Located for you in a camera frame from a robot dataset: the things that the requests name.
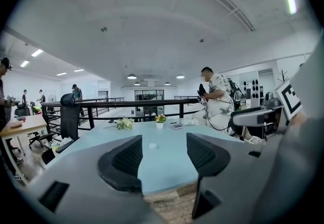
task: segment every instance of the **sneaker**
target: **sneaker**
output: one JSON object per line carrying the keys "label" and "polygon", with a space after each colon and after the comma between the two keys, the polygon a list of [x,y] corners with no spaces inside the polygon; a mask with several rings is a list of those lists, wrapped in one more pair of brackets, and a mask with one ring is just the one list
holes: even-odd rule
{"label": "sneaker", "polygon": [[23,158],[17,157],[16,164],[18,165],[18,164],[22,163],[23,161],[24,161]]}

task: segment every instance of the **desk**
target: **desk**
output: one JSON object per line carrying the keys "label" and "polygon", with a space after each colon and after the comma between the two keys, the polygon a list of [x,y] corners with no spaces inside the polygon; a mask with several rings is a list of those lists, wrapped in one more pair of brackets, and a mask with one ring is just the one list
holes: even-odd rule
{"label": "desk", "polygon": [[26,135],[28,133],[36,132],[36,131],[39,132],[39,133],[42,133],[42,131],[44,131],[44,134],[47,134],[47,129],[46,129],[47,124],[46,124],[45,120],[43,119],[43,116],[41,116],[39,114],[38,115],[26,116],[26,121],[20,127],[11,128],[10,123],[16,122],[16,121],[17,121],[16,119],[11,119],[6,124],[6,126],[3,128],[3,130],[0,132],[0,136],[1,136],[2,142],[4,143],[4,147],[6,149],[6,152],[7,152],[8,156],[9,156],[9,159],[10,159],[12,165],[14,166],[14,168],[16,170],[16,173],[18,175],[20,175],[21,179],[26,184],[27,180],[23,176],[23,174],[21,173],[21,171],[20,171],[19,167],[17,166],[16,162],[14,161],[14,159],[13,159],[13,157],[11,155],[10,148],[8,147],[6,140],[17,137],[19,146],[21,148],[21,151],[25,155],[25,152],[24,152],[24,150],[23,150],[23,148],[21,146],[20,140],[19,140],[19,136]]}
{"label": "desk", "polygon": [[[174,130],[168,120],[163,129],[157,129],[153,121],[133,124],[132,130],[117,130],[114,123],[102,123],[86,133],[47,167],[64,161],[68,153],[97,146],[106,142],[131,136],[142,135],[143,159],[138,169],[138,178],[142,181],[143,194],[153,194],[197,180],[198,174],[187,155],[187,132],[200,133],[219,139],[240,142],[240,140],[216,131],[204,125],[184,126]],[[158,149],[149,149],[150,143],[157,144]]]}

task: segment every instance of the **white flowers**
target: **white flowers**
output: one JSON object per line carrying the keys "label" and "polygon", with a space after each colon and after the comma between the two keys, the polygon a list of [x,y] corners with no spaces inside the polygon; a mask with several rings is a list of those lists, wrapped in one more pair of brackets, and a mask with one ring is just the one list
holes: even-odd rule
{"label": "white flowers", "polygon": [[117,129],[132,129],[132,123],[134,119],[123,118],[117,120]]}

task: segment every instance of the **yellow flowers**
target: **yellow flowers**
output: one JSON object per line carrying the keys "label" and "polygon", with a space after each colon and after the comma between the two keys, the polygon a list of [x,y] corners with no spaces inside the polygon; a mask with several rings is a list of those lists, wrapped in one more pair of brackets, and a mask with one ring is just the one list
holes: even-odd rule
{"label": "yellow flowers", "polygon": [[167,120],[167,118],[163,114],[160,114],[155,117],[155,121],[157,123],[163,123],[163,122],[166,122],[166,120]]}

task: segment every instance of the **wooden desk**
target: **wooden desk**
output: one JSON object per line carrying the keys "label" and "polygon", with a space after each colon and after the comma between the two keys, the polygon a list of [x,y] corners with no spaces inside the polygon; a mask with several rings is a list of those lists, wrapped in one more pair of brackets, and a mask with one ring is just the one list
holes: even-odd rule
{"label": "wooden desk", "polygon": [[10,127],[10,123],[17,121],[16,119],[11,119],[6,126],[3,128],[3,130],[0,132],[0,136],[1,136],[1,140],[4,144],[4,147],[6,149],[6,153],[12,163],[12,165],[14,166],[16,173],[18,175],[20,175],[21,179],[23,180],[24,183],[27,183],[26,178],[24,178],[22,172],[20,171],[19,167],[17,166],[16,162],[14,161],[12,155],[11,155],[11,151],[10,148],[7,145],[6,140],[7,139],[12,139],[17,137],[19,146],[21,148],[21,151],[23,152],[23,154],[25,155],[24,149],[21,146],[21,142],[19,139],[19,136],[22,135],[26,135],[28,133],[31,132],[38,132],[38,133],[42,133],[42,131],[44,132],[44,134],[47,134],[47,124],[45,122],[45,120],[43,119],[42,115],[31,115],[31,116],[26,116],[26,121],[17,128],[11,128]]}

